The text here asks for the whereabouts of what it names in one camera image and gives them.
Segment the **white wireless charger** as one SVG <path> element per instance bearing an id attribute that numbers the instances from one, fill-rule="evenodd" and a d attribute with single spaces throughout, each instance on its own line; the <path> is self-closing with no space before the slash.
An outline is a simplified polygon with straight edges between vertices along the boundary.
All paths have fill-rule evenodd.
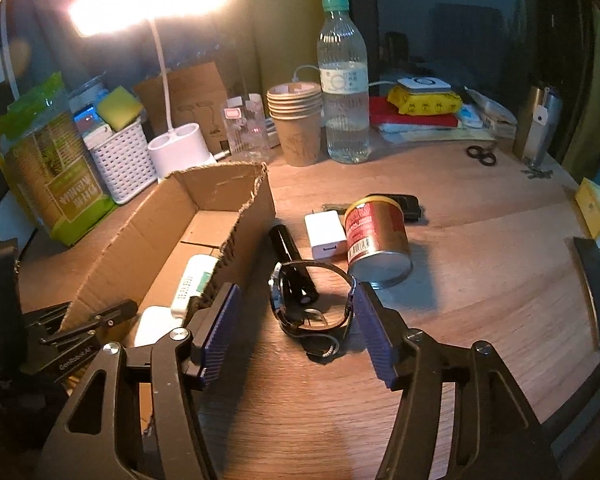
<path id="1" fill-rule="evenodd" d="M 398 80 L 398 84 L 412 93 L 438 93 L 452 89 L 448 82 L 436 77 L 404 77 Z"/>

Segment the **red tin can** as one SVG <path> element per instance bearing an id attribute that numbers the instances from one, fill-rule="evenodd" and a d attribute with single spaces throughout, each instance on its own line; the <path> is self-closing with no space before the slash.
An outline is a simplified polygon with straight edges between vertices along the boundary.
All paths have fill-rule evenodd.
<path id="1" fill-rule="evenodd" d="M 348 272 L 383 289 L 404 281 L 413 269 L 400 205 L 385 195 L 351 204 L 343 217 Z"/>

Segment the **white plastic basket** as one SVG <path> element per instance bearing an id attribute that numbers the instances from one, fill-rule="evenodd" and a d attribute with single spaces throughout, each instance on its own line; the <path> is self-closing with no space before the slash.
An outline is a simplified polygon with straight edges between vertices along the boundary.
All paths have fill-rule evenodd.
<path id="1" fill-rule="evenodd" d="M 129 203 L 157 181 L 140 118 L 120 131 L 101 124 L 82 140 L 117 205 Z"/>

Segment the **metal keys bunch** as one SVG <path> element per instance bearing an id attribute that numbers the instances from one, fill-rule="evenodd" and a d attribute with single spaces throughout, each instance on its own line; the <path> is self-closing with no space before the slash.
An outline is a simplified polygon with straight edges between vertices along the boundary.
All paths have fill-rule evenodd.
<path id="1" fill-rule="evenodd" d="M 550 179 L 553 177 L 553 170 L 551 169 L 543 169 L 539 167 L 528 166 L 521 170 L 521 173 L 524 174 L 529 180 L 533 179 Z"/>

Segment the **black car key fob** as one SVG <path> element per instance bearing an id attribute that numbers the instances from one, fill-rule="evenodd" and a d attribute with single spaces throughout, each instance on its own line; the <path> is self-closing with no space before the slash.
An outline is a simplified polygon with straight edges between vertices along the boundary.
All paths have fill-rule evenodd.
<path id="1" fill-rule="evenodd" d="M 411 194 L 386 194 L 390 200 L 394 200 L 401 208 L 405 223 L 416 223 L 422 220 L 422 206 L 415 195 Z M 322 211 L 334 210 L 337 214 L 344 214 L 349 204 L 323 204 Z"/>

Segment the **steel thermos with tag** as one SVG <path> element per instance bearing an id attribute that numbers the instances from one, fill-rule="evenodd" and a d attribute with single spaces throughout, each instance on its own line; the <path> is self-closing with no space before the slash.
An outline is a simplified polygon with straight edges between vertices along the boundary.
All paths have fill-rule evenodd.
<path id="1" fill-rule="evenodd" d="M 532 86 L 517 116 L 513 153 L 531 169 L 540 169 L 562 114 L 555 87 Z"/>

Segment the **white charger adapter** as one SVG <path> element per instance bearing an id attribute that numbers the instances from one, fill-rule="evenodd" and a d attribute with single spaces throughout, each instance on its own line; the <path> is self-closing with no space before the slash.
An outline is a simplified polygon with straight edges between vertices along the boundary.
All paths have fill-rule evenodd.
<path id="1" fill-rule="evenodd" d="M 347 251 L 347 237 L 336 210 L 314 212 L 304 216 L 312 257 L 323 260 Z"/>

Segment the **yellow green sponge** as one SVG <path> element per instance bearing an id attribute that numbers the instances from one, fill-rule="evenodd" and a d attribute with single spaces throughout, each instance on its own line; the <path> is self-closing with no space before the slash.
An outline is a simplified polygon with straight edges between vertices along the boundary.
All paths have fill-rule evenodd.
<path id="1" fill-rule="evenodd" d="M 135 122 L 143 109 L 140 100 L 122 86 L 108 93 L 96 105 L 98 116 L 114 131 L 120 131 Z"/>

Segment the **yellow wet wipes pack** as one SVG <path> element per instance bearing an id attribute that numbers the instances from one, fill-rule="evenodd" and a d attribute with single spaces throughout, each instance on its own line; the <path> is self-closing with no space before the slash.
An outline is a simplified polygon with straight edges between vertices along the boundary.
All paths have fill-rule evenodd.
<path id="1" fill-rule="evenodd" d="M 442 93 L 412 93 L 398 84 L 387 94 L 387 101 L 395 105 L 402 115 L 431 116 L 455 114 L 463 101 L 453 91 Z"/>

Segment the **plastic packet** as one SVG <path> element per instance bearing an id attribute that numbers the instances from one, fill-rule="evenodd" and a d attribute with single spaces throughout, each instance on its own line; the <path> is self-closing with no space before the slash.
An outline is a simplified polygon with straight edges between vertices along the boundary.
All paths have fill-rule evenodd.
<path id="1" fill-rule="evenodd" d="M 517 118 L 500 103 L 477 90 L 466 87 L 466 93 L 475 103 L 483 125 L 497 138 L 513 139 L 516 136 Z"/>

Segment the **red book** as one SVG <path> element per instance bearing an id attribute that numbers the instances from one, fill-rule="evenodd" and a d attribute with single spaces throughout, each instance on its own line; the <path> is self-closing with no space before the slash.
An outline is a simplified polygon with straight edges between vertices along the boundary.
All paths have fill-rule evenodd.
<path id="1" fill-rule="evenodd" d="M 384 96 L 370 97 L 370 123 L 374 126 L 427 126 L 455 128 L 460 122 L 454 114 L 431 116 L 402 115 Z"/>

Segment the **black strap wristwatch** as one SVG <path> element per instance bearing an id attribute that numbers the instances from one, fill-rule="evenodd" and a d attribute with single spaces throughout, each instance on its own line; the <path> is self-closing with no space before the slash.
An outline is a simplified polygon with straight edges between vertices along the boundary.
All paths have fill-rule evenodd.
<path id="1" fill-rule="evenodd" d="M 335 275 L 347 289 L 342 296 L 322 294 L 317 290 L 310 269 Z M 315 260 L 278 262 L 268 279 L 270 306 L 279 328 L 288 337 L 298 341 L 306 356 L 314 362 L 326 364 L 336 359 L 346 342 L 353 321 L 353 292 L 356 279 L 336 264 Z M 321 309 L 322 299 L 343 299 L 338 320 L 329 321 Z"/>

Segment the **clear water bottle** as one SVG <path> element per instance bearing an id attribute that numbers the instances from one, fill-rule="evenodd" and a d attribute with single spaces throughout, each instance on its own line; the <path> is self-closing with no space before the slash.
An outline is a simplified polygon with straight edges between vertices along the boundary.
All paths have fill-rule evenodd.
<path id="1" fill-rule="evenodd" d="M 327 151 L 340 164 L 370 157 L 370 97 L 364 38 L 349 14 L 349 0 L 322 0 L 317 39 Z"/>

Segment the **black scissors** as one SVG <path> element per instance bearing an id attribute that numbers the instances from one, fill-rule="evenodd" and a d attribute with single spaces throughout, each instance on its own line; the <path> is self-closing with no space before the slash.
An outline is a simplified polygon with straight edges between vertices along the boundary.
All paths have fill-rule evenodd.
<path id="1" fill-rule="evenodd" d="M 474 144 L 465 148 L 465 153 L 469 158 L 478 160 L 482 166 L 493 167 L 498 163 L 498 158 L 494 154 L 495 147 L 495 143 L 486 145 Z"/>

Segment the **white desk lamp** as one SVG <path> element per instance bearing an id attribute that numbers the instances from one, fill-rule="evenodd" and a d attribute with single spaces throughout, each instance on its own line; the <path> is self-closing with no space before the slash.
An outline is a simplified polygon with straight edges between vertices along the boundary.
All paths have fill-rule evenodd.
<path id="1" fill-rule="evenodd" d="M 198 126 L 174 127 L 163 47 L 157 22 L 167 18 L 196 18 L 222 9 L 230 0 L 73 0 L 68 14 L 81 37 L 120 32 L 143 21 L 149 24 L 157 51 L 162 82 L 166 132 L 151 140 L 148 153 L 159 180 L 175 171 L 212 162 Z"/>

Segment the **brown lamp packaging box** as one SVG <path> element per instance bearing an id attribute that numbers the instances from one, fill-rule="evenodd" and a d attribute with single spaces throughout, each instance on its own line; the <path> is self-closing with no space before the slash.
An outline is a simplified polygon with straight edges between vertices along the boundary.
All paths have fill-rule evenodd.
<path id="1" fill-rule="evenodd" d="M 172 126 L 196 122 L 212 154 L 228 150 L 222 118 L 228 95 L 216 65 L 209 62 L 174 70 L 168 73 L 168 84 Z M 139 82 L 133 91 L 145 107 L 155 136 L 165 133 L 168 127 L 161 77 Z"/>

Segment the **clear patterned glass cup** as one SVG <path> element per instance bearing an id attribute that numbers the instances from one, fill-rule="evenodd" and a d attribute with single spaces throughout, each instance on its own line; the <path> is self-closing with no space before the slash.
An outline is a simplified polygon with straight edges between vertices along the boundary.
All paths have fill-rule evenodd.
<path id="1" fill-rule="evenodd" d="M 225 101 L 222 117 L 230 154 L 240 162 L 269 162 L 270 142 L 260 94 L 248 93 Z"/>

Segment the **white earbuds case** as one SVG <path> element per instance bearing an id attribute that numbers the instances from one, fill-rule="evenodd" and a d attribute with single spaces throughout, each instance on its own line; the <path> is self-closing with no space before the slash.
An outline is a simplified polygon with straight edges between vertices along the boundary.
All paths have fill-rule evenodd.
<path id="1" fill-rule="evenodd" d="M 150 346 L 182 324 L 183 320 L 176 318 L 169 307 L 148 307 L 140 316 L 133 346 Z"/>

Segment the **stacked brown paper cups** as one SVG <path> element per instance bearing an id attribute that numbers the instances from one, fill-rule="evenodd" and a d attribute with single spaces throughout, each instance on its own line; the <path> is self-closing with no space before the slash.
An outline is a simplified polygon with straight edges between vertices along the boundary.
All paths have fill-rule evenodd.
<path id="1" fill-rule="evenodd" d="M 268 111 L 288 165 L 311 166 L 322 149 L 322 89 L 315 82 L 287 82 L 266 92 Z"/>

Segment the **green paper cup package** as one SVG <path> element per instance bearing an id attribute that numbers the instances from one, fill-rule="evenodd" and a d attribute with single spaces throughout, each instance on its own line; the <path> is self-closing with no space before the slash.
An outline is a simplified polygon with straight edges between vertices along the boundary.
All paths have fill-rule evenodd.
<path id="1" fill-rule="evenodd" d="M 59 72 L 0 116 L 0 169 L 24 212 L 67 247 L 114 209 L 74 122 Z"/>

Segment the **cardboard box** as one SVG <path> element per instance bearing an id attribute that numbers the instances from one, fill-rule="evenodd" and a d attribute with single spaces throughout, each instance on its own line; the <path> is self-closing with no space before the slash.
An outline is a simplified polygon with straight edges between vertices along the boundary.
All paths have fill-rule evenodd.
<path id="1" fill-rule="evenodd" d="M 204 428 L 222 430 L 238 419 L 246 375 L 266 310 L 266 233 L 275 217 L 265 164 L 216 164 L 176 172 L 149 191 L 128 218 L 104 238 L 62 325 L 73 328 L 119 301 L 140 310 L 172 304 L 188 260 L 216 260 L 202 296 L 210 302 L 225 282 L 242 289 L 237 323 L 219 381 L 198 410 Z"/>

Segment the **white pill bottle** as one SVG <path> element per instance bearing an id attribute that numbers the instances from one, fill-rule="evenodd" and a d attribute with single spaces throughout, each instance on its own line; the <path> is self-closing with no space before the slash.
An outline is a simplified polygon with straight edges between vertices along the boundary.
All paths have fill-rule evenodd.
<path id="1" fill-rule="evenodd" d="M 189 301 L 202 295 L 217 263 L 218 259 L 210 255 L 189 258 L 172 300 L 171 314 L 174 318 L 185 320 Z"/>

